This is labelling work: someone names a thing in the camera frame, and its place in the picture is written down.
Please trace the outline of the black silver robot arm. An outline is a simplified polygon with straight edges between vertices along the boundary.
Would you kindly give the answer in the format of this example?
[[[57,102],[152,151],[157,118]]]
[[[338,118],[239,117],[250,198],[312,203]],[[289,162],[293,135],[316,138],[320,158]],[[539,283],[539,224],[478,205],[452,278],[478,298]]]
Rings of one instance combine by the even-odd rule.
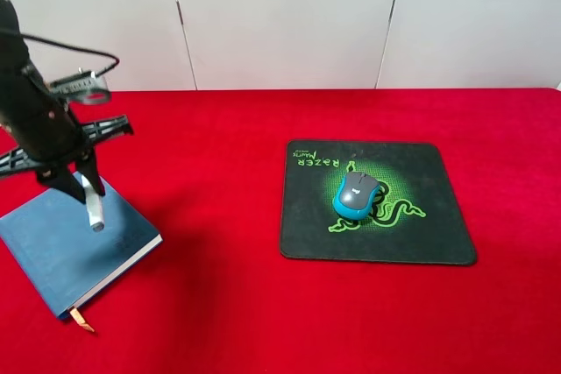
[[[111,99],[104,76],[119,63],[100,71],[81,70],[47,82],[32,62],[27,46],[36,41],[69,51],[71,46],[22,33],[10,0],[1,1],[1,128],[17,144],[1,155],[1,175],[32,172],[37,182],[85,202],[87,193],[70,166],[82,175],[93,191],[105,188],[96,163],[95,148],[111,138],[132,134],[127,116],[82,123],[72,111],[73,102],[99,105]]]

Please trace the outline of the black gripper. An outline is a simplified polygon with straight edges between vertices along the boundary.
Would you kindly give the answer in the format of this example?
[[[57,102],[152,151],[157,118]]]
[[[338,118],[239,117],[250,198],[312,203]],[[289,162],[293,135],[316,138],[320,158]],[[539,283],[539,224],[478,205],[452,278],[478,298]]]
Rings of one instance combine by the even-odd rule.
[[[95,148],[112,138],[131,135],[127,116],[82,123],[70,104],[51,95],[34,67],[1,73],[1,128],[18,148],[1,156],[1,175],[34,171],[49,188],[85,204],[85,191],[69,171],[85,177],[94,191],[105,196]]]

